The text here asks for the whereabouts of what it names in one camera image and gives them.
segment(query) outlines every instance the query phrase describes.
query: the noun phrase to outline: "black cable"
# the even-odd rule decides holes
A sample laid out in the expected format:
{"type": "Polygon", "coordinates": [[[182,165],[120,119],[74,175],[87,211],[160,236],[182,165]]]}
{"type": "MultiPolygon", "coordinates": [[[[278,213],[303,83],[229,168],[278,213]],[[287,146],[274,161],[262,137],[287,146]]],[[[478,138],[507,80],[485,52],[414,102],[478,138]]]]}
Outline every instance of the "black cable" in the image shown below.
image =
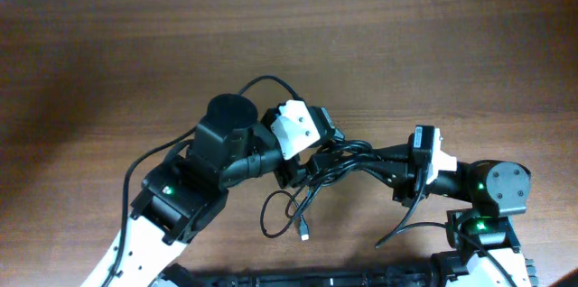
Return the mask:
{"type": "Polygon", "coordinates": [[[295,92],[294,89],[292,89],[289,84],[285,83],[282,79],[276,77],[276,76],[272,76],[272,75],[264,75],[264,76],[259,76],[256,79],[251,80],[250,82],[248,82],[241,90],[239,90],[239,92],[237,94],[239,95],[243,95],[243,93],[245,93],[250,87],[252,87],[253,85],[255,85],[257,82],[263,80],[263,79],[271,79],[276,81],[277,83],[281,84],[281,86],[283,86],[290,94],[291,94],[291,98],[294,100],[297,99],[301,99],[299,97],[299,95],[297,94],[297,92],[295,92]]]}
{"type": "Polygon", "coordinates": [[[128,183],[130,182],[130,177],[133,174],[133,171],[135,170],[136,166],[138,166],[138,164],[140,164],[142,161],[144,161],[147,157],[153,155],[154,153],[158,153],[165,148],[171,147],[174,144],[177,144],[181,140],[183,140],[186,137],[193,134],[196,129],[197,129],[197,127],[195,126],[191,130],[189,130],[188,132],[186,132],[186,133],[180,135],[179,137],[171,140],[169,143],[165,143],[164,145],[161,145],[159,147],[156,147],[156,148],[144,153],[143,155],[141,155],[141,157],[137,158],[136,161],[134,161],[128,167],[128,170],[126,170],[125,182],[123,183],[123,206],[122,206],[123,210],[122,210],[122,218],[121,218],[121,224],[120,224],[120,238],[118,240],[117,257],[115,258],[115,262],[112,264],[112,267],[110,268],[110,270],[108,272],[108,276],[107,276],[106,280],[102,283],[102,287],[107,287],[110,284],[110,282],[113,280],[115,275],[117,274],[118,266],[120,265],[120,262],[122,261],[123,252],[125,251],[126,225],[128,223],[128,183]]]}
{"type": "Polygon", "coordinates": [[[418,171],[418,173],[417,173],[417,182],[420,182],[421,185],[419,187],[419,191],[417,192],[417,194],[414,197],[414,200],[412,201],[411,207],[406,212],[406,215],[404,216],[404,218],[399,222],[399,224],[397,224],[396,228],[394,228],[391,232],[389,232],[387,235],[381,237],[378,240],[378,242],[376,243],[376,248],[380,248],[391,237],[395,236],[397,234],[397,232],[407,223],[409,218],[412,215],[414,215],[415,209],[417,208],[417,204],[421,201],[422,196],[424,195],[425,186],[427,185],[427,183],[425,182],[425,179],[422,178],[422,172],[421,171],[418,171]]]}
{"type": "Polygon", "coordinates": [[[348,174],[353,171],[365,171],[377,178],[378,180],[385,182],[386,173],[376,171],[374,168],[370,168],[369,165],[374,162],[383,162],[381,157],[375,153],[371,144],[364,141],[339,141],[339,142],[328,142],[321,146],[317,150],[317,154],[329,154],[333,155],[334,159],[324,168],[320,169],[317,173],[314,173],[310,177],[306,178],[304,185],[296,191],[293,195],[284,190],[278,190],[270,194],[261,208],[260,226],[263,235],[268,238],[279,237],[289,229],[289,227],[295,222],[295,220],[300,217],[304,211],[312,204],[315,197],[319,191],[324,187],[329,187],[333,184],[338,183],[343,180],[348,174]],[[296,196],[303,190],[304,187],[308,186],[310,194],[308,194],[301,203],[297,202],[296,196]],[[289,218],[285,226],[275,234],[267,233],[264,224],[264,217],[267,205],[271,198],[277,194],[284,194],[289,197],[287,206],[285,207],[285,215],[289,218]],[[289,215],[289,208],[291,204],[297,207],[297,210],[292,216],[289,215]]]}
{"type": "Polygon", "coordinates": [[[269,204],[269,201],[271,200],[272,197],[274,197],[277,194],[284,194],[285,196],[289,197],[289,204],[291,205],[291,202],[295,202],[297,203],[297,201],[295,200],[295,197],[303,190],[305,186],[302,186],[301,188],[299,188],[293,195],[285,190],[277,190],[273,193],[271,193],[266,199],[265,202],[263,203],[263,207],[261,208],[261,216],[259,218],[259,224],[261,226],[261,232],[263,233],[264,236],[268,237],[268,238],[276,238],[279,237],[281,235],[283,235],[287,229],[289,229],[289,227],[291,227],[291,225],[295,222],[295,220],[301,216],[301,214],[303,213],[300,210],[301,205],[303,204],[303,202],[301,203],[301,205],[297,206],[297,210],[293,213],[293,215],[289,218],[289,221],[287,221],[287,224],[285,224],[285,226],[283,228],[281,228],[281,230],[275,234],[269,234],[267,233],[267,230],[265,229],[265,223],[264,223],[264,219],[265,219],[265,211],[267,209],[267,205],[269,204]]]}
{"type": "Polygon", "coordinates": [[[477,243],[476,241],[474,241],[471,237],[463,234],[462,232],[460,232],[459,230],[453,228],[450,225],[447,224],[442,224],[442,223],[436,223],[436,222],[418,222],[418,223],[414,223],[414,224],[410,224],[407,226],[404,226],[402,228],[400,228],[399,230],[397,230],[394,234],[401,234],[404,233],[407,230],[410,230],[412,228],[416,228],[416,227],[440,227],[440,228],[444,228],[444,229],[449,229],[451,230],[453,233],[457,234],[459,237],[463,238],[466,242],[468,242],[469,244],[475,246],[483,255],[487,256],[488,259],[496,266],[496,268],[501,272],[501,274],[504,276],[504,278],[506,278],[506,280],[508,281],[508,283],[512,286],[512,287],[516,287],[516,283],[514,282],[514,279],[512,278],[512,276],[506,271],[506,269],[498,262],[498,260],[496,260],[496,258],[491,255],[488,250],[486,250],[483,246],[481,246],[479,243],[477,243]]]}
{"type": "Polygon", "coordinates": [[[185,147],[192,144],[192,139],[185,139],[176,143],[171,150],[164,156],[163,162],[167,162],[175,158],[185,147]]]}

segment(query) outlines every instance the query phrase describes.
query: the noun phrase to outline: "wooden table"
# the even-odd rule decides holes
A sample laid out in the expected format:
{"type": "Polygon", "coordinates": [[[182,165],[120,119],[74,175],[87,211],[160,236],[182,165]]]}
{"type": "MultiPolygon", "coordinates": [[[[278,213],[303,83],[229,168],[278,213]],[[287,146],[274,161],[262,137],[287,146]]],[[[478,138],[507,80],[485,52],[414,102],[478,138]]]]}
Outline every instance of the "wooden table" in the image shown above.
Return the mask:
{"type": "MultiPolygon", "coordinates": [[[[544,284],[578,264],[578,0],[0,0],[0,30],[0,285],[79,285],[117,233],[132,160],[262,74],[348,138],[400,144],[433,124],[461,160],[525,164],[525,255],[544,284]]],[[[260,112],[288,98],[265,82],[247,96],[260,112]]],[[[131,199],[161,159],[138,168],[131,199]]],[[[449,249],[422,228],[374,250],[406,209],[360,173],[320,194],[310,241],[267,239],[259,212],[276,188],[266,175],[233,189],[179,263],[359,267],[449,249]]],[[[432,196],[413,220],[467,207],[432,196]]],[[[268,210],[272,230],[283,208],[268,210]]]]}

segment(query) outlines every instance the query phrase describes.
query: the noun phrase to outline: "green led light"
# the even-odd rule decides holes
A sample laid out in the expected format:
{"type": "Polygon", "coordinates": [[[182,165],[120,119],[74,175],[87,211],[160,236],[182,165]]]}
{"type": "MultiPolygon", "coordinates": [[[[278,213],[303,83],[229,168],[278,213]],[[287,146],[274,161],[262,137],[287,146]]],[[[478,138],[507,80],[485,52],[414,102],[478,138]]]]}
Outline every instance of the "green led light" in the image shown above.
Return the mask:
{"type": "Polygon", "coordinates": [[[171,187],[169,187],[169,186],[165,186],[165,187],[163,188],[163,193],[164,193],[164,194],[172,195],[173,192],[174,192],[174,190],[173,190],[171,187]]]}

